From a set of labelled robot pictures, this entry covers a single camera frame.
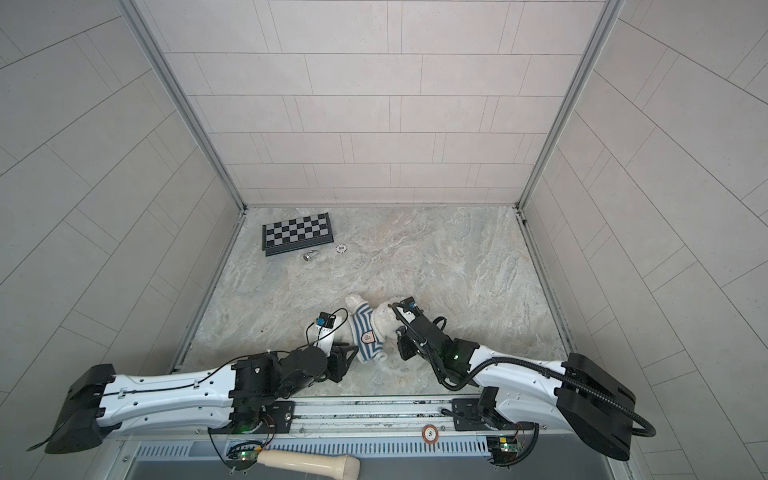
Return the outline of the white plush teddy bear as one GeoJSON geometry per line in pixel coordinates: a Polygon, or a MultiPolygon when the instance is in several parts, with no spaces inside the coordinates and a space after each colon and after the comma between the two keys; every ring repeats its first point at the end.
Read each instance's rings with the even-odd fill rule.
{"type": "MultiPolygon", "coordinates": [[[[354,345],[355,345],[355,340],[352,334],[350,320],[351,320],[353,309],[363,301],[368,302],[358,294],[348,295],[345,298],[346,309],[349,312],[349,319],[347,320],[346,326],[342,329],[342,331],[346,335],[346,338],[350,340],[354,345]]],[[[396,319],[394,312],[386,303],[382,303],[377,307],[372,307],[372,309],[373,309],[373,324],[374,324],[375,333],[377,334],[379,339],[383,341],[384,347],[385,347],[387,340],[396,339],[395,331],[400,326],[400,322],[396,319]]]]}

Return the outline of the blue white striped knit sweater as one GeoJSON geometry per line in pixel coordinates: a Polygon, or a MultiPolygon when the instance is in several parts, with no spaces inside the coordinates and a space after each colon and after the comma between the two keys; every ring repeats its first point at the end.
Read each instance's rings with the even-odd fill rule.
{"type": "Polygon", "coordinates": [[[368,302],[363,301],[353,309],[350,325],[361,363],[388,359],[384,343],[375,333],[373,309],[368,302]]]}

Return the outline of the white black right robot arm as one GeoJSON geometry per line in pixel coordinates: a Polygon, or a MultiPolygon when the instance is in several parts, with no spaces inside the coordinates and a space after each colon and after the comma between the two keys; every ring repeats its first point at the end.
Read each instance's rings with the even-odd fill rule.
{"type": "Polygon", "coordinates": [[[394,303],[391,308],[400,324],[402,359],[420,356],[450,391],[481,388],[479,415],[492,429],[554,424],[619,461],[629,459],[633,437],[655,434],[636,413],[631,390],[584,355],[572,353],[563,362],[504,355],[451,338],[443,330],[443,318],[432,321],[415,305],[394,303]]]}

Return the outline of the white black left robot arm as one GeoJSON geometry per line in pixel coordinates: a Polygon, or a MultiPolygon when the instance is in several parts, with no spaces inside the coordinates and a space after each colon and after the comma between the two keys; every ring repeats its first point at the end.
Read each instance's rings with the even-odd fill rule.
{"type": "Polygon", "coordinates": [[[269,420],[276,401],[318,382],[340,382],[358,351],[347,343],[304,346],[286,356],[243,355],[214,369],[160,376],[95,365],[69,387],[51,434],[39,445],[48,454],[67,454],[95,448],[111,434],[141,430],[254,431],[269,420]]]}

